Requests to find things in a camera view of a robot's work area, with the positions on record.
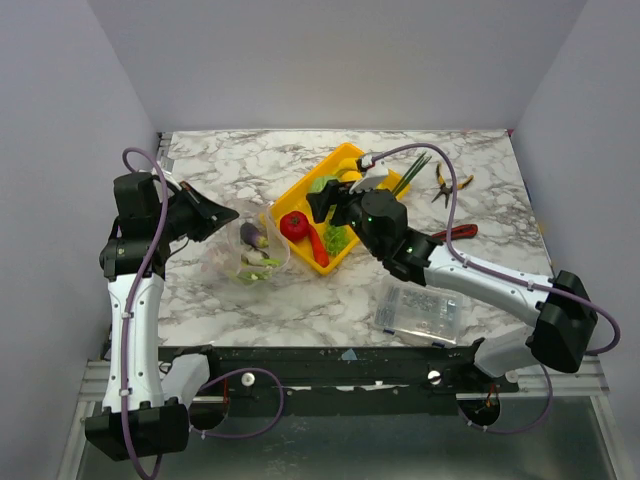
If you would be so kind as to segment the purple eggplant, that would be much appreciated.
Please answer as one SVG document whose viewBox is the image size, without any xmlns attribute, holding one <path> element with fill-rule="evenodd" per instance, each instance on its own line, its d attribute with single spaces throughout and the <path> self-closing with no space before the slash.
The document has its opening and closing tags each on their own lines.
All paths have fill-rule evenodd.
<svg viewBox="0 0 640 480">
<path fill-rule="evenodd" d="M 250 222 L 244 222 L 241 225 L 240 239 L 255 249 L 266 249 L 269 246 L 268 237 Z"/>
</svg>

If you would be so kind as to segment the clear zip top bag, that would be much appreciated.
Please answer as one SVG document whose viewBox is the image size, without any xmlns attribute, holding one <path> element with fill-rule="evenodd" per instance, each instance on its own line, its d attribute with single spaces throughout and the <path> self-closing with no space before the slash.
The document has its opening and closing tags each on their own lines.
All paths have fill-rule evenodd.
<svg viewBox="0 0 640 480">
<path fill-rule="evenodd" d="M 226 280 L 253 287 L 265 284 L 287 264 L 290 249 L 265 205 L 236 200 L 239 213 L 207 242 L 199 273 L 209 284 Z"/>
</svg>

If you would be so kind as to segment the celery stalk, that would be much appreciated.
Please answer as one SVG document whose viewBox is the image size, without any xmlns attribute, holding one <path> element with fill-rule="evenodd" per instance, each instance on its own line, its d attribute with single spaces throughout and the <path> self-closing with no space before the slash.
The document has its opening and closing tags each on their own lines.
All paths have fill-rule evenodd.
<svg viewBox="0 0 640 480">
<path fill-rule="evenodd" d="M 270 280 L 280 266 L 281 262 L 278 259 L 265 259 L 260 265 L 245 263 L 235 275 L 235 279 L 242 285 L 261 283 Z"/>
</svg>

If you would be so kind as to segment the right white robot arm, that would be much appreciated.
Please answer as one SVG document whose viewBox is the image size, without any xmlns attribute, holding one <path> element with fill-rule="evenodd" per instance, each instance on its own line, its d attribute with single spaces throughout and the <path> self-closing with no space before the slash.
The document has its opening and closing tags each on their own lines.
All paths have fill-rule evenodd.
<svg viewBox="0 0 640 480">
<path fill-rule="evenodd" d="M 350 227 L 396 279 L 456 291 L 521 321 L 516 330 L 477 341 L 474 358 L 459 370 L 467 389 L 483 391 L 506 372 L 535 364 L 579 370 L 597 316 L 576 275 L 562 271 L 549 279 L 453 253 L 409 227 L 405 205 L 388 190 L 353 193 L 332 180 L 306 200 L 314 221 Z"/>
</svg>

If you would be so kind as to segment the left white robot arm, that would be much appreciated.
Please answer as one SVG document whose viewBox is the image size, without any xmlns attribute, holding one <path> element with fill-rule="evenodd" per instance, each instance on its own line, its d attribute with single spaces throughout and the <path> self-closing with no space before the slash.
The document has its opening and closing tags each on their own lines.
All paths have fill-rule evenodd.
<svg viewBox="0 0 640 480">
<path fill-rule="evenodd" d="M 172 242 L 202 242 L 238 219 L 182 181 L 162 199 L 158 176 L 136 172 L 114 181 L 118 215 L 99 263 L 112 312 L 111 356 L 101 413 L 85 424 L 87 440 L 114 461 L 180 452 L 196 393 L 222 380 L 209 347 L 182 347 L 160 374 L 158 320 Z"/>
</svg>

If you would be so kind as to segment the green cabbage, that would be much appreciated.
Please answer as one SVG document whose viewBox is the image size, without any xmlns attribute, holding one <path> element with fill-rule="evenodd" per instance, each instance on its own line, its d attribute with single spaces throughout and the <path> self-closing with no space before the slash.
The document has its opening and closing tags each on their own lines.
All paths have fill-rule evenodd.
<svg viewBox="0 0 640 480">
<path fill-rule="evenodd" d="M 325 188 L 326 184 L 330 181 L 338 181 L 339 178 L 336 177 L 335 175 L 324 175 L 324 176 L 319 176 L 316 177 L 312 183 L 311 186 L 309 187 L 308 192 L 311 194 L 314 193 L 320 193 L 323 191 L 323 189 Z"/>
</svg>

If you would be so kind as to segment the red tomato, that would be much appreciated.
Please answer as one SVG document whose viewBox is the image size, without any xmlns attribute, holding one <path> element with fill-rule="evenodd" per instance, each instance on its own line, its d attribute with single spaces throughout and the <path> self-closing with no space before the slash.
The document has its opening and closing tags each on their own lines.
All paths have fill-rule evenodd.
<svg viewBox="0 0 640 480">
<path fill-rule="evenodd" d="M 296 243 L 307 237 L 309 222 L 304 213 L 291 211 L 280 219 L 279 228 L 287 240 Z"/>
</svg>

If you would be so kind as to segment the green lettuce leaf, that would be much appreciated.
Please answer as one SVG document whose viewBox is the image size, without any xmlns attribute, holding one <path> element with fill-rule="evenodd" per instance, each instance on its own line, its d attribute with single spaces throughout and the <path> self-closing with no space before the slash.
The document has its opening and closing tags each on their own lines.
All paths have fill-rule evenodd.
<svg viewBox="0 0 640 480">
<path fill-rule="evenodd" d="M 323 234 L 324 245 L 330 256 L 338 256 L 350 243 L 346 226 L 328 224 Z"/>
</svg>

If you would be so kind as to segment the yellow plastic tray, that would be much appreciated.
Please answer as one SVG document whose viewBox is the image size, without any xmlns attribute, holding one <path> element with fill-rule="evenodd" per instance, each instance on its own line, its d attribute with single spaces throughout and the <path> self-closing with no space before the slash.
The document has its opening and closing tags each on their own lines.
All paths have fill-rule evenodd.
<svg viewBox="0 0 640 480">
<path fill-rule="evenodd" d="M 337 170 L 337 167 L 342 159 L 352 157 L 359 158 L 363 154 L 364 152 L 356 146 L 350 143 L 343 143 L 339 145 L 332 153 L 330 153 L 324 160 L 319 161 L 307 173 L 299 174 L 296 177 L 296 181 L 293 183 L 293 185 L 268 208 L 268 213 L 271 217 L 271 219 L 268 221 L 268 225 L 274 225 L 276 228 L 276 232 L 280 233 L 280 219 L 291 211 L 300 211 L 306 215 L 309 224 L 316 229 L 324 245 L 323 234 L 325 232 L 326 226 L 329 224 L 328 219 L 330 218 L 330 215 L 327 216 L 328 219 L 325 222 L 315 223 L 313 221 L 311 209 L 306 200 L 306 195 L 309 193 L 309 187 L 316 177 L 339 172 Z M 346 227 L 348 229 L 348 235 L 350 239 L 349 245 L 336 257 L 330 256 L 328 254 L 330 263 L 325 268 L 322 268 L 314 261 L 311 244 L 308 237 L 296 243 L 285 239 L 285 245 L 289 247 L 291 254 L 297 255 L 316 272 L 321 275 L 328 275 L 344 260 L 344 258 L 349 254 L 351 250 L 353 250 L 357 245 L 360 244 L 360 240 L 353 233 L 353 231 L 348 226 Z"/>
</svg>

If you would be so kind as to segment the yellow banana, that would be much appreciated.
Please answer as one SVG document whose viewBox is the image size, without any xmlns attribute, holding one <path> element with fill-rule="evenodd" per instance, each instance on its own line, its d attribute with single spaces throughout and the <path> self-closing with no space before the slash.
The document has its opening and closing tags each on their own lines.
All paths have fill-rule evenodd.
<svg viewBox="0 0 640 480">
<path fill-rule="evenodd" d="M 340 161 L 340 163 L 338 164 L 337 170 L 338 171 L 357 171 L 358 170 L 358 158 L 357 157 L 352 157 L 352 158 L 344 158 Z"/>
</svg>

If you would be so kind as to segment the red chili pepper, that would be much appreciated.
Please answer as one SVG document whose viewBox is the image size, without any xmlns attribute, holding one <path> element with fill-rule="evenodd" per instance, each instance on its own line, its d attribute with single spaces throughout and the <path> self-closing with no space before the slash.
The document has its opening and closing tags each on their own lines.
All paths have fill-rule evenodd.
<svg viewBox="0 0 640 480">
<path fill-rule="evenodd" d="M 308 237 L 311 244 L 314 261 L 322 268 L 327 267 L 330 263 L 329 255 L 320 239 L 319 234 L 312 225 L 308 227 Z"/>
</svg>

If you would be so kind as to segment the green chives bunch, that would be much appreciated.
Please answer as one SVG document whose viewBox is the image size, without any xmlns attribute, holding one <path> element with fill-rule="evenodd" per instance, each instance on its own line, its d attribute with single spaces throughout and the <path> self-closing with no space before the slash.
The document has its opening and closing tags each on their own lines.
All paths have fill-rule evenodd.
<svg viewBox="0 0 640 480">
<path fill-rule="evenodd" d="M 422 153 L 411 165 L 411 167 L 401 177 L 400 181 L 392 190 L 392 194 L 397 197 L 406 187 L 408 187 L 411 181 L 416 175 L 429 163 L 431 156 L 426 153 Z"/>
</svg>

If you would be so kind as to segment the red utility knife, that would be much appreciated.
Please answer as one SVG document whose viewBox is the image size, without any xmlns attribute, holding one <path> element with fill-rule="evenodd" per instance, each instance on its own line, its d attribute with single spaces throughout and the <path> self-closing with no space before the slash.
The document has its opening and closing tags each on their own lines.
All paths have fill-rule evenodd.
<svg viewBox="0 0 640 480">
<path fill-rule="evenodd" d="M 477 224 L 463 224 L 451 229 L 451 240 L 472 239 L 478 234 Z M 440 231 L 432 234 L 432 237 L 441 241 L 447 238 L 446 231 Z"/>
</svg>

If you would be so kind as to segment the clear plastic screw box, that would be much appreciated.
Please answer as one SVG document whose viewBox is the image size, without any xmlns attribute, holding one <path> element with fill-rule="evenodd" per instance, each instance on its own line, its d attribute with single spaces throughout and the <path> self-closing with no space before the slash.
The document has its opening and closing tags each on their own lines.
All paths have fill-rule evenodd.
<svg viewBox="0 0 640 480">
<path fill-rule="evenodd" d="M 385 277 L 377 295 L 374 324 L 408 343 L 454 347 L 461 335 L 463 296 Z"/>
</svg>

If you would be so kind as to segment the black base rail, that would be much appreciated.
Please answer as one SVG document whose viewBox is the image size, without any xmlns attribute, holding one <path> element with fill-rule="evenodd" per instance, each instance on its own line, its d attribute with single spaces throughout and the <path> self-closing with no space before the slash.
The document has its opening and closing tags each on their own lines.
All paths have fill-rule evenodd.
<svg viewBox="0 0 640 480">
<path fill-rule="evenodd" d="M 433 347 L 160 347 L 161 362 L 204 353 L 211 377 L 195 413 L 219 412 L 226 394 L 232 417 L 356 416 L 428 413 L 454 415 L 456 397 L 480 398 L 491 389 L 515 393 L 504 377 L 473 365 L 475 346 Z"/>
</svg>

